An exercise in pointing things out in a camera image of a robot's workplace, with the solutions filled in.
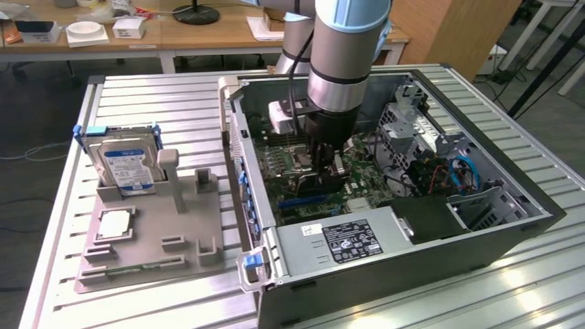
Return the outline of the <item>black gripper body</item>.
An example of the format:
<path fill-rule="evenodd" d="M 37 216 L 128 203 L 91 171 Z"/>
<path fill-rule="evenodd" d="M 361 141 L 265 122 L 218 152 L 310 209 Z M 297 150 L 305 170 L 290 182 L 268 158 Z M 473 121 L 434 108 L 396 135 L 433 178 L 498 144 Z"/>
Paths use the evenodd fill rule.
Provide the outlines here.
<path fill-rule="evenodd" d="M 346 112 L 326 110 L 312 112 L 305 116 L 304 131 L 309 137 L 309 145 L 330 147 L 340 150 L 353 134 L 357 122 L 357 109 Z"/>

